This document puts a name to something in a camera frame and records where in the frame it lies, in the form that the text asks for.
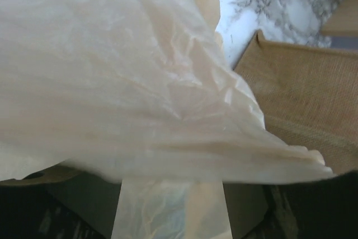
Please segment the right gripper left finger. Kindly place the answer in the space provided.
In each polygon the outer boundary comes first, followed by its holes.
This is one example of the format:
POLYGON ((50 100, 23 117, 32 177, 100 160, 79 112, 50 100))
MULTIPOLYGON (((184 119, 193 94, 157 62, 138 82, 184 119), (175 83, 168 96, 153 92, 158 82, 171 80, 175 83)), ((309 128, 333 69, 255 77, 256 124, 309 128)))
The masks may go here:
POLYGON ((120 184, 81 172, 61 182, 1 183, 1 238, 110 238, 120 184))

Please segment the burlap tote bag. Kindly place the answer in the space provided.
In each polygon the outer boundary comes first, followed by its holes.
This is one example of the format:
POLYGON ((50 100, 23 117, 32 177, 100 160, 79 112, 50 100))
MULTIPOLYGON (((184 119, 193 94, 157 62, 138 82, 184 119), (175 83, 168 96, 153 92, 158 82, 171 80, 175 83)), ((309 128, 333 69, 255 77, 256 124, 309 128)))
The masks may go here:
POLYGON ((269 132, 319 151, 336 174, 357 169, 357 52, 272 42, 257 31, 235 71, 269 132))

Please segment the peach plastic grocery bag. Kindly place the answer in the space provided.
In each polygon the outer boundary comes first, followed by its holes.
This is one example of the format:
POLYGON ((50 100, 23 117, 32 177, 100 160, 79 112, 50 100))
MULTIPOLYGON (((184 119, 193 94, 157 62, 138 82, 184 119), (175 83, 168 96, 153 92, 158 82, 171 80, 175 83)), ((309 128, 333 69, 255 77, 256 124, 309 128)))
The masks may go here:
POLYGON ((333 176, 265 129, 219 0, 1 0, 1 179, 121 181, 116 238, 231 238, 223 182, 333 176))

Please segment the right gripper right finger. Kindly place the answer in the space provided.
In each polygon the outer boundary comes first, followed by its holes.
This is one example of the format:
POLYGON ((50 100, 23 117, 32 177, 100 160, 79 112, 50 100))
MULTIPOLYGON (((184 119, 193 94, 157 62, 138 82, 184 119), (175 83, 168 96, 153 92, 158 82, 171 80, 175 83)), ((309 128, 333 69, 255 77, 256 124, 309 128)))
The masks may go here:
POLYGON ((357 238, 357 171, 309 183, 223 186, 233 238, 357 238))

